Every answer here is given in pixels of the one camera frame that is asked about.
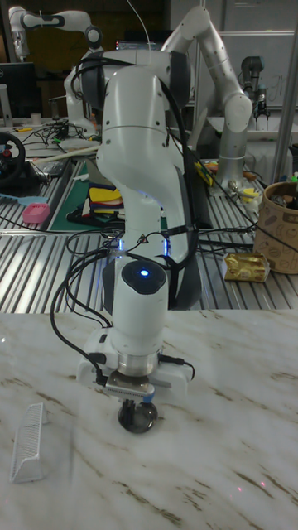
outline monitor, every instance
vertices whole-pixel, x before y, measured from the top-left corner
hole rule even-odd
[[[162,42],[151,42],[152,50],[161,50]],[[116,50],[149,50],[147,42],[116,41]]]
[[[42,113],[41,89],[33,63],[0,63],[0,84],[7,86],[13,118]]]

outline robot end effector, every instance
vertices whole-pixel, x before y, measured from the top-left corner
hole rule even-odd
[[[243,90],[248,95],[253,104],[252,115],[255,119],[264,115],[267,119],[270,111],[266,104],[266,86],[258,84],[260,74],[264,70],[265,64],[263,57],[251,56],[243,59],[241,71],[243,74]]]

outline white cable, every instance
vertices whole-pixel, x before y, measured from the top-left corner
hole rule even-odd
[[[148,47],[149,47],[149,65],[151,64],[151,43],[150,43],[150,40],[149,40],[149,35],[148,35],[148,32],[147,32],[147,29],[146,29],[146,26],[144,24],[144,22],[142,21],[140,15],[138,14],[137,10],[134,8],[134,6],[129,2],[129,0],[127,0],[127,4],[128,6],[130,6],[132,8],[132,10],[136,13],[137,15],[137,18],[139,19],[140,23],[142,24],[143,28],[144,28],[144,32],[146,33],[146,37],[147,37],[147,41],[148,41]]]

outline gold packaging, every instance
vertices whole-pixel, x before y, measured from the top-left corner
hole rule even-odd
[[[224,280],[235,282],[265,282],[270,266],[263,254],[226,254],[223,258]]]

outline gaming steering wheel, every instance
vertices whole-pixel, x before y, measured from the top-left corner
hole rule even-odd
[[[12,155],[16,147],[18,154]],[[18,138],[8,132],[0,132],[0,189],[13,185],[21,175],[25,163],[25,148]]]

